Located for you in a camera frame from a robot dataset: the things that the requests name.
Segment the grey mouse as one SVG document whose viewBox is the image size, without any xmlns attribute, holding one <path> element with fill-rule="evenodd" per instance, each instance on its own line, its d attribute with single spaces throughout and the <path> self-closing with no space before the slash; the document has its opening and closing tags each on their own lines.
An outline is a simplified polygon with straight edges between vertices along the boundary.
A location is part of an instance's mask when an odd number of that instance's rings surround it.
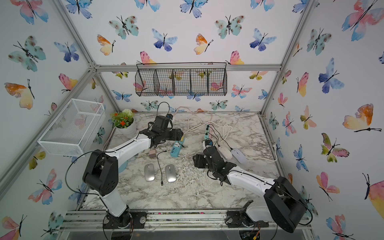
<svg viewBox="0 0 384 240">
<path fill-rule="evenodd" d="M 168 183 L 174 183 L 177 180 L 177 173 L 174 165 L 167 165 L 165 172 Z"/>
</svg>

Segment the silver mouse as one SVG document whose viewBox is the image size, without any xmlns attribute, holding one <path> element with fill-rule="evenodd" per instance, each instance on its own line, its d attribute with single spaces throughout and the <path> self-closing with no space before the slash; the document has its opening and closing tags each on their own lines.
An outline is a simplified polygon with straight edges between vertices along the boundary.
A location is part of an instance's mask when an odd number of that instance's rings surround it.
<svg viewBox="0 0 384 240">
<path fill-rule="evenodd" d="M 145 174 L 145 180 L 147 182 L 152 182 L 156 177 L 154 165 L 147 164 L 144 168 L 144 174 Z"/>
</svg>

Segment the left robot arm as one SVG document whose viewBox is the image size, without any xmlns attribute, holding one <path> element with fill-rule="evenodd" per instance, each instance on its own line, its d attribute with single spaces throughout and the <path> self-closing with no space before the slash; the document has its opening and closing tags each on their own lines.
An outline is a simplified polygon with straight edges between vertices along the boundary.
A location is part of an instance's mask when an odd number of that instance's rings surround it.
<svg viewBox="0 0 384 240">
<path fill-rule="evenodd" d="M 125 229 L 133 225 L 130 209 L 117 190 L 119 168 L 135 155 L 166 141 L 179 141 L 183 135 L 181 129 L 173 128 L 172 114 L 156 116 L 153 122 L 149 122 L 148 128 L 126 143 L 107 151 L 91 153 L 83 182 L 97 192 L 107 208 L 107 219 L 115 228 Z"/>
</svg>

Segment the blue power strip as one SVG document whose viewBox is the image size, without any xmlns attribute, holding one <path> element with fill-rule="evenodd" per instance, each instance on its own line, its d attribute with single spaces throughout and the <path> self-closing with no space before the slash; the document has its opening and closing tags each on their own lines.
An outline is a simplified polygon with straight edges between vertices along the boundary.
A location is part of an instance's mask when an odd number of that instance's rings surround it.
<svg viewBox="0 0 384 240">
<path fill-rule="evenodd" d="M 184 136 L 181 138 L 181 140 L 175 141 L 173 148 L 170 152 L 170 156 L 172 158 L 177 158 L 179 156 L 181 149 L 184 148 L 184 141 L 185 141 Z"/>
</svg>

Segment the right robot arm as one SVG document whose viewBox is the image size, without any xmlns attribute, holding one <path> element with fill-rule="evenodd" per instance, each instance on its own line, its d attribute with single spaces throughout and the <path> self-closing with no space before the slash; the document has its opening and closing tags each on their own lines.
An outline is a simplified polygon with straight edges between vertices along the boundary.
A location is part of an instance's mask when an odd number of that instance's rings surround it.
<svg viewBox="0 0 384 240">
<path fill-rule="evenodd" d="M 214 180 L 241 187 L 264 198 L 268 208 L 266 211 L 249 208 L 252 201 L 247 202 L 243 208 L 247 220 L 273 221 L 282 230 L 293 233 L 308 210 L 307 203 L 287 178 L 265 178 L 243 170 L 225 161 L 215 146 L 194 155 L 193 162 L 196 168 L 212 173 Z"/>
</svg>

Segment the pink charger plug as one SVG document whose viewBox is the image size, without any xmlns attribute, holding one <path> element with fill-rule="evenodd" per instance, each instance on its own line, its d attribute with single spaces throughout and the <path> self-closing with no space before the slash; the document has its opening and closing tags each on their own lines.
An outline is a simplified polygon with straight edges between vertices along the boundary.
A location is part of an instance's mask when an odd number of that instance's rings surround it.
<svg viewBox="0 0 384 240">
<path fill-rule="evenodd" d="M 155 158 L 157 156 L 157 151 L 156 150 L 150 150 L 149 151 L 149 157 L 151 159 Z"/>
</svg>

